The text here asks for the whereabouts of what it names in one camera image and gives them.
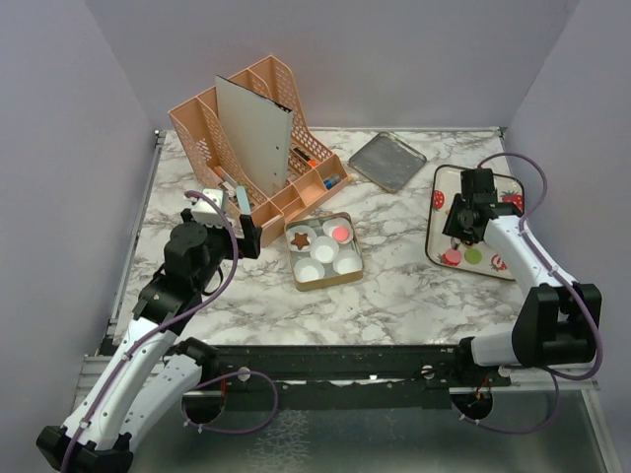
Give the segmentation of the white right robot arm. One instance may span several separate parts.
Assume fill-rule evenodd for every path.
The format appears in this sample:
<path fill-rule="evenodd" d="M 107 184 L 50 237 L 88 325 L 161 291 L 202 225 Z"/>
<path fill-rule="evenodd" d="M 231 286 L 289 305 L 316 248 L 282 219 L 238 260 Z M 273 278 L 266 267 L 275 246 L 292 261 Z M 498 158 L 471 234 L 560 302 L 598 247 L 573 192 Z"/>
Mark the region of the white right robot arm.
<path fill-rule="evenodd" d="M 443 233 L 485 243 L 507 265 L 525 296 L 512 329 L 463 339 L 453 373 L 474 385 L 489 367 L 544 369 L 568 380 L 593 377 L 603 359 L 598 332 L 602 295 L 558 266 L 530 231 L 526 214 L 503 202 L 491 169 L 464 169 Z"/>

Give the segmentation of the pink round macaron cookie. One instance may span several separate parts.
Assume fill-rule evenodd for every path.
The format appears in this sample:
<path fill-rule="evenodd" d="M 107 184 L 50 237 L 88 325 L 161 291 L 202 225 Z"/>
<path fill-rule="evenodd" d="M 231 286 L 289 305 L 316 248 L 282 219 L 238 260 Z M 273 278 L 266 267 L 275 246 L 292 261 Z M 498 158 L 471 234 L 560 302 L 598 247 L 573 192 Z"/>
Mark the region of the pink round macaron cookie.
<path fill-rule="evenodd" d="M 337 227 L 331 235 L 336 241 L 343 242 L 350 237 L 350 232 L 346 227 Z"/>

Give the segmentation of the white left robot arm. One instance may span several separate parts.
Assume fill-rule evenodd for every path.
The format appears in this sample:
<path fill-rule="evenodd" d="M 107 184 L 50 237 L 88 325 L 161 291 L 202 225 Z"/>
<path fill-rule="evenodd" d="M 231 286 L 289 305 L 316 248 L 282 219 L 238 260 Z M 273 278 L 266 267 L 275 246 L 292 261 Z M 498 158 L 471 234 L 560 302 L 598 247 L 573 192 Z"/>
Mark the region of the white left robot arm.
<path fill-rule="evenodd" d="M 240 216 L 236 236 L 225 216 L 212 226 L 186 209 L 170 234 L 164 262 L 140 292 L 133 317 L 90 393 L 60 426 L 47 426 L 36 446 L 59 472 L 126 472 L 147 431 L 190 388 L 223 380 L 214 349 L 179 341 L 190 318 L 229 285 L 207 292 L 223 261 L 255 259 L 261 227 Z"/>

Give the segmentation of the brown star cookie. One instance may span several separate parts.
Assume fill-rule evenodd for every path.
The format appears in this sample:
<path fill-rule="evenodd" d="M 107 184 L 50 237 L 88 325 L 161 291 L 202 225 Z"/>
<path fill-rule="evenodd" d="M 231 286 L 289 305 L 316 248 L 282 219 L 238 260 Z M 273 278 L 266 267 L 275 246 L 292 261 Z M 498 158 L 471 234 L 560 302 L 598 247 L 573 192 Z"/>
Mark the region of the brown star cookie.
<path fill-rule="evenodd" d="M 303 248 L 308 247 L 311 244 L 311 239 L 307 233 L 294 233 L 291 244 L 301 251 Z"/>

